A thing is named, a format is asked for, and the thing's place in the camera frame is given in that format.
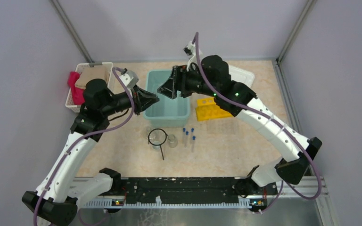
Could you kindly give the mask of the yellow test tube rack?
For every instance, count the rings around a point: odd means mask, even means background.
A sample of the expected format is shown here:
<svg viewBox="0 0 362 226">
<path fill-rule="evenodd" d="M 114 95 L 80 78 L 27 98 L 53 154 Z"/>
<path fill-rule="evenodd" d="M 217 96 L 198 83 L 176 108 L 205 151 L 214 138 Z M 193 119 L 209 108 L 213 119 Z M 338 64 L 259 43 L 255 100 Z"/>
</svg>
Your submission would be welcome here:
<svg viewBox="0 0 362 226">
<path fill-rule="evenodd" d="M 232 117 L 232 114 L 221 109 L 214 101 L 213 97 L 197 99 L 196 107 L 197 121 L 206 121 L 220 118 Z"/>
</svg>

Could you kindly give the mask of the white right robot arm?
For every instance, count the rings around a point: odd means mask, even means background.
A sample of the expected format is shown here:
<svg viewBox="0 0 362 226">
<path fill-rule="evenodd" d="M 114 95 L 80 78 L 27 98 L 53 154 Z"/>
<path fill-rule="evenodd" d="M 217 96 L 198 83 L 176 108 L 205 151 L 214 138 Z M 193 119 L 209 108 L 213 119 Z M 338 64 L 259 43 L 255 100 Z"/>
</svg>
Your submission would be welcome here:
<svg viewBox="0 0 362 226">
<path fill-rule="evenodd" d="M 252 126 L 279 151 L 281 159 L 256 166 L 247 175 L 245 187 L 252 194 L 279 181 L 290 187 L 298 185 L 322 145 L 318 138 L 307 138 L 289 127 L 250 87 L 233 80 L 228 63 L 218 55 L 174 66 L 157 91 L 170 99 L 194 93 L 211 96 L 222 110 Z"/>
</svg>

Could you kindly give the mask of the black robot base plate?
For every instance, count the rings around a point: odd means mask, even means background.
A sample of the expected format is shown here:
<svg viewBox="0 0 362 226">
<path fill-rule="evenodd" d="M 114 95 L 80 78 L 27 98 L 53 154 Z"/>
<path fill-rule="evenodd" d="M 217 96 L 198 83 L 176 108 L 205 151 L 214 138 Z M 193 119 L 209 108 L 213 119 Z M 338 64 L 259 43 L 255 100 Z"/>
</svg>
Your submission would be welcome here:
<svg viewBox="0 0 362 226">
<path fill-rule="evenodd" d="M 216 204 L 253 204 L 278 193 L 275 183 L 258 187 L 246 178 L 234 177 L 178 177 L 126 178 L 102 193 L 103 196 L 124 196 L 126 204 L 181 204 L 213 206 Z"/>
</svg>

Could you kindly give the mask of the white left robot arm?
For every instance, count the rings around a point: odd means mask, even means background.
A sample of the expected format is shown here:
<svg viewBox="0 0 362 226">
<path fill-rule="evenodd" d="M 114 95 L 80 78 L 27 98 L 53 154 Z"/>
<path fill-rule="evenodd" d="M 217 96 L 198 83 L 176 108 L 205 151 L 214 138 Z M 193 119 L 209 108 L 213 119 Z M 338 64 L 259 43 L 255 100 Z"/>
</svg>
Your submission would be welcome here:
<svg viewBox="0 0 362 226">
<path fill-rule="evenodd" d="M 102 134 L 112 130 L 110 115 L 127 109 L 139 114 L 159 101 L 156 94 L 138 86 L 114 94 L 102 79 L 89 81 L 83 97 L 82 109 L 54 166 L 34 191 L 27 191 L 22 197 L 22 202 L 33 212 L 35 226 L 67 226 L 78 210 L 98 195 L 121 192 L 120 173 L 108 168 L 80 187 L 70 188 L 70 184 Z"/>
</svg>

